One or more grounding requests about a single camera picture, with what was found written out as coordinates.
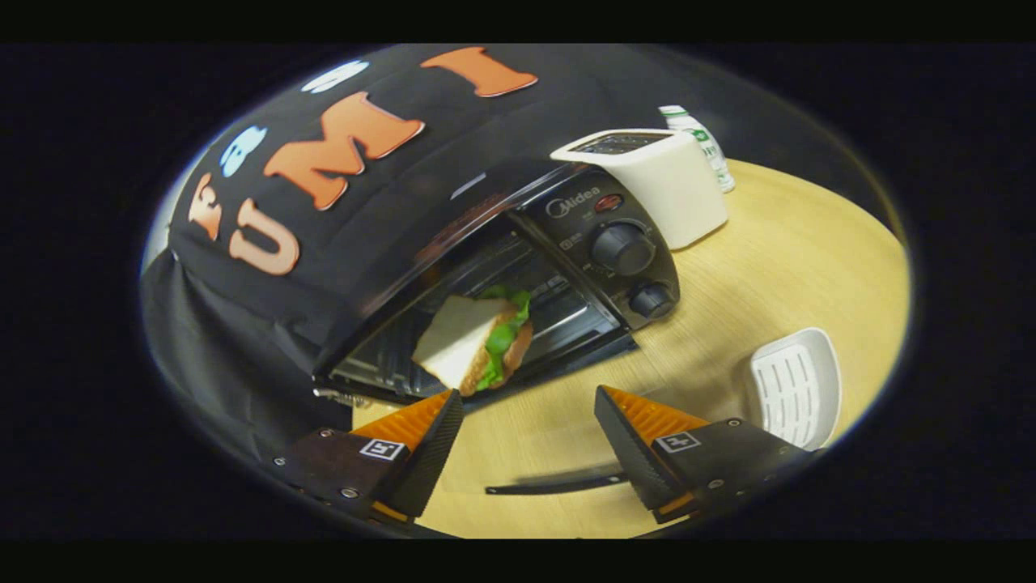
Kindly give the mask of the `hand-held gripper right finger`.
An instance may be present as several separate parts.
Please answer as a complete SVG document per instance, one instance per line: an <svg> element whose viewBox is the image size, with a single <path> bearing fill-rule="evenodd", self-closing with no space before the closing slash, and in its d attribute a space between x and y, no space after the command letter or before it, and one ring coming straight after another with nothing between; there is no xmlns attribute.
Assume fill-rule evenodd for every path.
<svg viewBox="0 0 1036 583"><path fill-rule="evenodd" d="M660 524L731 513L818 457L747 420L706 421L611 386L597 388L593 413L638 499Z"/></svg>

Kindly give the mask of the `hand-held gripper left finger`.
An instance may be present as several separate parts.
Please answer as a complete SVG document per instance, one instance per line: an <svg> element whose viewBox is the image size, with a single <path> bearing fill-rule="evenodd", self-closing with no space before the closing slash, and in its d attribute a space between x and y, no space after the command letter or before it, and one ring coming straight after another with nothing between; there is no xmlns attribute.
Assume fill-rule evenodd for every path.
<svg viewBox="0 0 1036 583"><path fill-rule="evenodd" d="M356 521L408 526L425 512L464 419L448 389L363 427L318 428L271 458L271 473Z"/></svg>

